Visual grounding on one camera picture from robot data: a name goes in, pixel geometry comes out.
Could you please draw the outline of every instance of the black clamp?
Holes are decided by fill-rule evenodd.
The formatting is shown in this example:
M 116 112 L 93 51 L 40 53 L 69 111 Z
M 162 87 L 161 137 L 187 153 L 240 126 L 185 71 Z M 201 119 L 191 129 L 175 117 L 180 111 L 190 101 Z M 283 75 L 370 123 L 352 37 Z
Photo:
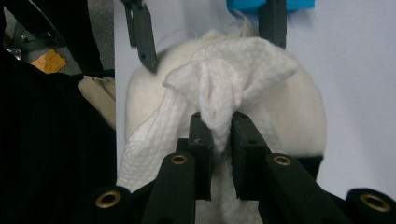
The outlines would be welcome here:
M 271 153 L 245 114 L 233 114 L 229 142 L 236 197 L 259 201 L 263 223 L 396 223 L 390 197 L 372 189 L 353 189 L 345 201 L 331 195 L 298 160 Z M 212 152 L 211 133 L 196 113 L 189 139 L 178 140 L 155 180 L 132 194 L 118 186 L 98 190 L 72 223 L 194 223 L 195 200 L 210 200 Z
M 284 49 L 286 47 L 286 0 L 267 0 L 259 7 L 259 36 Z
M 151 16 L 142 0 L 121 0 L 125 6 L 131 47 L 137 47 L 140 62 L 152 73 L 157 71 L 157 54 L 152 34 Z

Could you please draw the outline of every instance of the orange object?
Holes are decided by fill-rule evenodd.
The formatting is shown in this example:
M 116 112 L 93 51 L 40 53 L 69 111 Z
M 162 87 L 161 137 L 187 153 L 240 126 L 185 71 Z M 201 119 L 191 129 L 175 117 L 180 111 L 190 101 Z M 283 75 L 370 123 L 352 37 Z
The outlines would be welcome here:
M 61 57 L 54 49 L 50 49 L 47 53 L 41 55 L 35 61 L 31 62 L 36 68 L 46 74 L 56 73 L 66 66 L 66 60 Z

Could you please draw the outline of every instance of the blue object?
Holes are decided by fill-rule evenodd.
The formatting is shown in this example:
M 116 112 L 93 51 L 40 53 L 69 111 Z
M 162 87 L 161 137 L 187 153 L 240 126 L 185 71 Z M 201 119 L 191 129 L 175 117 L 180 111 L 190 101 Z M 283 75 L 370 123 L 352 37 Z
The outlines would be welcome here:
M 244 13 L 257 13 L 257 8 L 265 3 L 267 3 L 266 0 L 227 0 L 227 8 L 230 11 L 238 10 Z M 313 7 L 315 7 L 315 0 L 287 0 L 286 3 L 288 11 Z

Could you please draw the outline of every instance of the crumpled fabric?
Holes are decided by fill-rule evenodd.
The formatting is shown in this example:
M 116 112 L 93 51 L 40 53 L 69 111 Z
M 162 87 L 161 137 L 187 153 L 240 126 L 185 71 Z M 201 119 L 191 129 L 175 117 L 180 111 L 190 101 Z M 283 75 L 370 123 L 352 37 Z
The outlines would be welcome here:
M 190 116 L 200 111 L 213 134 L 216 167 L 212 202 L 197 201 L 196 223 L 261 223 L 257 202 L 235 198 L 226 149 L 232 114 L 242 111 L 251 116 L 273 152 L 293 154 L 282 146 L 262 97 L 303 72 L 285 50 L 258 37 L 223 39 L 200 47 L 188 63 L 169 73 L 161 105 L 129 138 L 118 185 L 135 191 L 153 180 L 163 157 L 175 151 L 177 139 L 188 136 Z

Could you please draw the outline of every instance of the white plush object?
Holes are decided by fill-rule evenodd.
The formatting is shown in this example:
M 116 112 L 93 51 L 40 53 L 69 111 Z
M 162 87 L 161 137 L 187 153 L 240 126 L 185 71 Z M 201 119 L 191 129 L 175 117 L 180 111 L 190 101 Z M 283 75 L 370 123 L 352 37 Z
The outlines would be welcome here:
M 216 167 L 212 202 L 197 202 L 196 223 L 261 223 L 256 202 L 235 198 L 225 149 L 233 112 L 249 115 L 273 152 L 316 156 L 325 149 L 323 104 L 293 57 L 258 37 L 208 35 L 166 51 L 157 75 L 145 68 L 134 74 L 118 185 L 135 191 L 153 180 L 197 111 L 212 131 Z

